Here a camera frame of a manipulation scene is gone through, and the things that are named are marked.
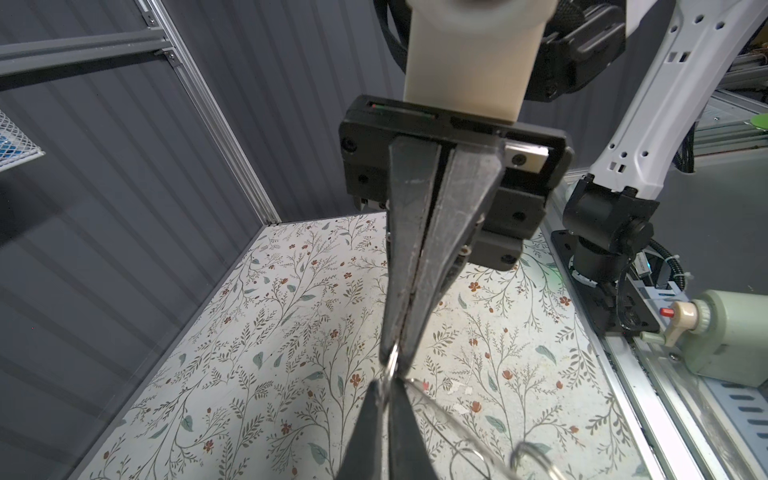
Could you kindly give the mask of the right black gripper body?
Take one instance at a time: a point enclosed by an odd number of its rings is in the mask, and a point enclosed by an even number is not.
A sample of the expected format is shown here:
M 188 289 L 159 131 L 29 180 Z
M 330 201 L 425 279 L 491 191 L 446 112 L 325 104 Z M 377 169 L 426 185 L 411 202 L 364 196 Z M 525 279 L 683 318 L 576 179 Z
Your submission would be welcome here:
M 358 96 L 339 125 L 346 188 L 360 206 L 388 211 L 390 143 L 398 136 L 434 142 L 445 150 L 496 149 L 504 167 L 468 260 L 507 271 L 521 256 L 523 241 L 543 220 L 550 193 L 574 157 L 562 130 L 507 122 L 369 95 Z

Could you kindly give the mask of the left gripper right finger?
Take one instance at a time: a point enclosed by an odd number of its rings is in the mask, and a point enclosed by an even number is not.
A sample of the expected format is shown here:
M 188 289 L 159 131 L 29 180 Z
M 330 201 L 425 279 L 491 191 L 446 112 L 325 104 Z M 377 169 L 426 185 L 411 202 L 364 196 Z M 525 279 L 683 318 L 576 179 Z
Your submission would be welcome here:
M 390 479 L 438 479 L 401 379 L 394 380 L 390 388 L 388 433 Z

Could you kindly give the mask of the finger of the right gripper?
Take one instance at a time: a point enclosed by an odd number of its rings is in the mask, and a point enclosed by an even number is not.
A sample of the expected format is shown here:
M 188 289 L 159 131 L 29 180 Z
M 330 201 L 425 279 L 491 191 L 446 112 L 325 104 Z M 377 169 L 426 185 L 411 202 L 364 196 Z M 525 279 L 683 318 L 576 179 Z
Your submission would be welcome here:
M 416 272 L 429 223 L 441 147 L 431 141 L 398 136 L 389 145 L 388 287 L 381 330 L 380 360 L 392 352 L 405 363 L 403 330 L 414 295 Z
M 441 147 L 429 223 L 403 330 L 406 351 L 400 372 L 411 369 L 433 309 L 467 263 L 462 249 L 473 246 L 504 173 L 496 149 L 460 145 L 450 150 L 441 165 L 444 150 Z

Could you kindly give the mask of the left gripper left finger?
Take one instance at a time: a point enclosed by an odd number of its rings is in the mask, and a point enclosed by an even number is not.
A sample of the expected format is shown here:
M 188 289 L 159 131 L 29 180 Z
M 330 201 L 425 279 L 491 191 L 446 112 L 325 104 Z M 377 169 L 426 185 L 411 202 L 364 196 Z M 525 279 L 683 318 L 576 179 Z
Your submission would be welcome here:
M 344 453 L 337 480 L 382 478 L 386 403 L 382 382 L 371 382 Z

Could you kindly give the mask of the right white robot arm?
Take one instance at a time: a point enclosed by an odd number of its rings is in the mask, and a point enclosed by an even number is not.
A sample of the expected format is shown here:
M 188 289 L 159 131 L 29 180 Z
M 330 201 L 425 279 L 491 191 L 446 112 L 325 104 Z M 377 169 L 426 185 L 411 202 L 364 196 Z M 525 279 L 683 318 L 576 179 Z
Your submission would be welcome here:
M 542 222 L 574 151 L 560 130 L 519 121 L 527 101 L 583 89 L 624 52 L 649 1 L 378 1 L 405 75 L 401 100 L 357 97 L 339 126 L 346 186 L 386 213 L 388 289 L 379 358 L 413 363 L 428 320 L 467 263 L 506 271 Z M 687 132 L 763 1 L 679 1 L 615 133 L 564 209 L 582 278 L 618 280 Z

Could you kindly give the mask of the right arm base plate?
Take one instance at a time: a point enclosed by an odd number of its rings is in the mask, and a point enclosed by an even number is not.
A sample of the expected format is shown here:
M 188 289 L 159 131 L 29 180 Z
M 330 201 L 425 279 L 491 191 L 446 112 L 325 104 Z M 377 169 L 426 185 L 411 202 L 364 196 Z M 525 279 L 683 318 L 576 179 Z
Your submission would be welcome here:
M 551 240 L 596 335 L 635 337 L 660 331 L 656 316 L 628 279 L 625 259 L 593 251 L 565 229 L 554 231 Z

